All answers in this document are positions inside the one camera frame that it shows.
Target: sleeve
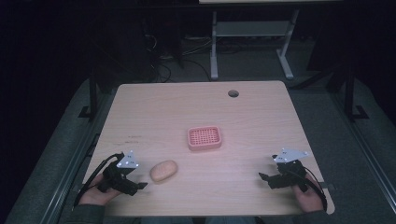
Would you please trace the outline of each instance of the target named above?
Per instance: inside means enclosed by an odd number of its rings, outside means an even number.
[[[105,207],[95,204],[82,204],[74,208],[66,224],[99,224],[103,222]]]
[[[294,217],[293,224],[335,224],[335,222],[325,211],[317,211]]]

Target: gray carpet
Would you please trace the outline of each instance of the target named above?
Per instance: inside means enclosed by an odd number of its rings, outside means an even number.
[[[296,76],[294,80],[284,78],[275,53],[278,43],[274,42],[264,46],[243,46],[239,52],[220,54],[219,81],[282,80],[287,86],[295,85],[313,74],[305,71],[313,44],[312,41],[307,41],[292,42],[290,45],[288,58],[291,70]],[[206,72],[210,71],[208,52],[187,55],[184,59],[197,62]],[[205,70],[196,63],[184,62],[184,68],[175,62],[165,62],[163,65],[172,72],[169,82],[207,81]],[[163,66],[159,67],[159,71],[164,77],[169,75],[169,71]],[[396,216],[362,153],[361,143],[352,132],[354,127],[359,128],[389,178],[395,180],[395,127],[376,105],[370,91],[359,82],[356,83],[355,102],[364,107],[370,119],[357,120],[355,124],[351,124],[338,106],[343,93],[327,93],[325,83],[326,79],[323,79],[305,90],[290,91],[290,97],[319,168],[327,183],[333,186],[331,195],[335,213],[332,216],[339,223],[396,223]],[[89,104],[88,82],[81,86],[65,111],[7,223],[40,223],[46,216],[54,195],[61,195],[65,200],[64,204],[56,204],[61,209],[59,214],[54,214],[56,218],[51,219],[50,223],[65,221],[70,215],[90,158],[84,160],[77,175],[73,176],[75,182],[69,191],[60,192],[60,181],[70,169],[67,164],[76,153],[76,148],[83,146],[84,150],[89,150],[95,135],[101,132],[113,97],[114,92],[100,93],[100,113],[93,122],[88,122],[87,119],[78,118],[81,108]],[[267,224],[290,223],[290,217],[263,219]],[[105,223],[132,222],[133,218],[123,217],[107,217],[105,220]]]

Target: pink basket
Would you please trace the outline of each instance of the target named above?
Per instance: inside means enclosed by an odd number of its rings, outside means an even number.
[[[191,128],[188,131],[189,149],[191,151],[221,147],[221,136],[218,127]]]

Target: potato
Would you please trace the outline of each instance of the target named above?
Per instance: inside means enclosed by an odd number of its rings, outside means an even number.
[[[155,165],[149,175],[154,182],[165,180],[177,172],[177,164],[175,161],[162,161]]]

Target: hand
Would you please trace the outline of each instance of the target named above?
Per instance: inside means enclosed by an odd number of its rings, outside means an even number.
[[[311,175],[306,174],[305,178],[309,179],[319,188],[318,182],[315,181]],[[291,189],[293,190],[297,202],[300,205],[300,208],[303,210],[303,212],[309,213],[309,212],[324,210],[320,197],[309,186],[306,192],[302,192],[297,185],[291,186]]]
[[[82,195],[78,204],[96,204],[106,205],[113,198],[119,196],[121,192],[115,189],[108,189],[107,192],[103,193],[95,185],[99,184],[103,180],[103,175],[98,175],[90,184],[90,188]]]

